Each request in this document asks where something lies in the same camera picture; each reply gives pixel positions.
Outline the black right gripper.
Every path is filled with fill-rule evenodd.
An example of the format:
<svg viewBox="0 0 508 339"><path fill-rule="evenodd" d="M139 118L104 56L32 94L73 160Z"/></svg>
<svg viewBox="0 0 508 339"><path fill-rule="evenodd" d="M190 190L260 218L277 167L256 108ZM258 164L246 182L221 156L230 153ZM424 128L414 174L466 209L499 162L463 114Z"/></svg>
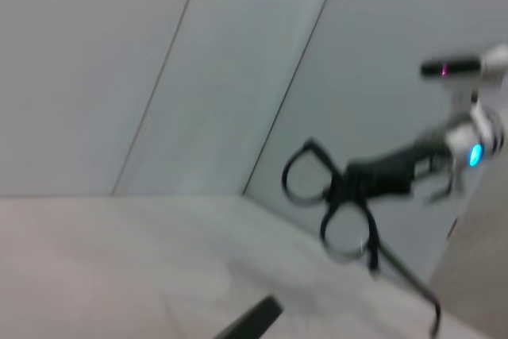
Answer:
<svg viewBox="0 0 508 339"><path fill-rule="evenodd" d="M452 153L442 138L422 138L392 152L353 160L332 189L332 205L366 207L368 198L408 195L413 183L444 171Z"/></svg>

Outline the black round-lens glasses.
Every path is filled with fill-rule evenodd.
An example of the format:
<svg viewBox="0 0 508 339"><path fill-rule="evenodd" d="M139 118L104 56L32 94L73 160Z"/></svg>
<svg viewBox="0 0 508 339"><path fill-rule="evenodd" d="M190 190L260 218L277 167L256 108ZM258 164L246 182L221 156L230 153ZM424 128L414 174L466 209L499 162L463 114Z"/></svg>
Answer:
<svg viewBox="0 0 508 339"><path fill-rule="evenodd" d="M325 186L323 190L309 198L303 198L291 191L288 187L288 175L291 166L295 164L302 156L312 153L315 157L324 165L331 175L329 185ZM326 150L313 138L308 139L302 145L302 147L296 151L291 158L287 161L283 168L281 177L281 185L283 192L286 197L295 205L300 206L313 206L320 202L327 205L327 211L325 216L321 220L319 237L322 246L327 252L332 252L332 247L326 238L326 230L328 224L332 221L333 217L341 207L335 207L332 205L332 189L338 184L339 174L342 173L333 162L331 156ZM441 304L433 292L420 281L420 279L400 260L383 242L379 235L376 221L370 211L368 205L366 207L358 207L354 205L360 215L367 222L368 227L368 238L367 241L360 246L360 251L366 251L368 253L368 269L369 272L374 275L379 272L379 258L383 256L387 262L406 280L414 289L428 302L430 302L435 310L434 323L429 329L429 338L437 339L441 326Z"/></svg>

